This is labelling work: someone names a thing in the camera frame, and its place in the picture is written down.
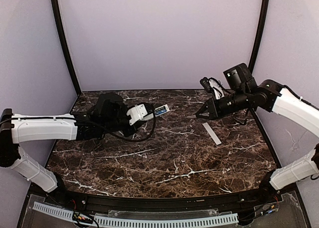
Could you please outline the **white remote battery cover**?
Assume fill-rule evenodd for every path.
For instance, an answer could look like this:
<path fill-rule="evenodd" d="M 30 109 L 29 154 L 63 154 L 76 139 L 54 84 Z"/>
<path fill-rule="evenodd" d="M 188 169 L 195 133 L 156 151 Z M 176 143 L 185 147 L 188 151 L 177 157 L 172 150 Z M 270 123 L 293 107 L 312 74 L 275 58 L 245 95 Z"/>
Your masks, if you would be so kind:
<path fill-rule="evenodd" d="M 212 138 L 212 140 L 214 141 L 214 143 L 216 145 L 221 145 L 222 142 L 221 140 L 218 138 L 218 136 L 216 135 L 216 133 L 214 132 L 214 130 L 212 129 L 212 127 L 206 122 L 202 124 L 203 127 L 206 129 L 207 133 L 209 134 L 209 136 Z"/>

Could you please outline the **white remote control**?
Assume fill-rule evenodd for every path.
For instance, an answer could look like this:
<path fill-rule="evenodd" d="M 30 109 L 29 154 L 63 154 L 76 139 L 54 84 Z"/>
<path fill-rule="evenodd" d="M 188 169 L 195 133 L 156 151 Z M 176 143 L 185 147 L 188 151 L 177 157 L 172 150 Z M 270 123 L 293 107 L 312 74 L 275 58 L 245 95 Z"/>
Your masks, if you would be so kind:
<path fill-rule="evenodd" d="M 166 105 L 162 105 L 162 106 L 159 106 L 159 107 L 155 108 L 155 115 L 156 116 L 160 116 L 160 115 L 165 114 L 165 113 L 167 113 L 169 111 L 170 111 L 170 109 L 169 109 L 167 104 Z"/>

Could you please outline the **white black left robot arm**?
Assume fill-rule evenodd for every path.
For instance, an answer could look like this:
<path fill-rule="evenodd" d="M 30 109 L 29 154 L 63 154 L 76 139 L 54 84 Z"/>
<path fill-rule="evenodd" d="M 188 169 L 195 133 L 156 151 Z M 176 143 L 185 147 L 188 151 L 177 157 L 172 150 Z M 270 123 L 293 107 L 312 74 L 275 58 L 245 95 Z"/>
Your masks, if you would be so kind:
<path fill-rule="evenodd" d="M 63 182 L 31 158 L 21 143 L 57 139 L 85 141 L 117 131 L 128 137 L 136 132 L 136 123 L 147 115 L 145 104 L 129 107 L 114 93 L 102 94 L 87 112 L 31 116 L 5 109 L 0 117 L 0 166 L 18 172 L 43 191 L 52 193 L 63 188 Z"/>

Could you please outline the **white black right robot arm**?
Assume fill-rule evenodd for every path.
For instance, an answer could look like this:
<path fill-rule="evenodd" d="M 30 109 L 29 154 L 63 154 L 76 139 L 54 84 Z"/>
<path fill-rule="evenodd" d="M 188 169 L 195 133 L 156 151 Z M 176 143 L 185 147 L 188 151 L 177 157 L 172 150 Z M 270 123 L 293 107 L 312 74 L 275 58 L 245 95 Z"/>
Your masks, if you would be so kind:
<path fill-rule="evenodd" d="M 319 134 L 319 110 L 296 95 L 288 86 L 273 80 L 257 85 L 247 65 L 242 63 L 224 71 L 231 92 L 208 99 L 195 114 L 197 118 L 216 120 L 244 109 L 260 107 L 281 115 L 315 136 Z M 304 178 L 318 174 L 319 148 L 316 146 L 304 157 L 291 164 L 268 172 L 260 190 L 274 192 Z"/>

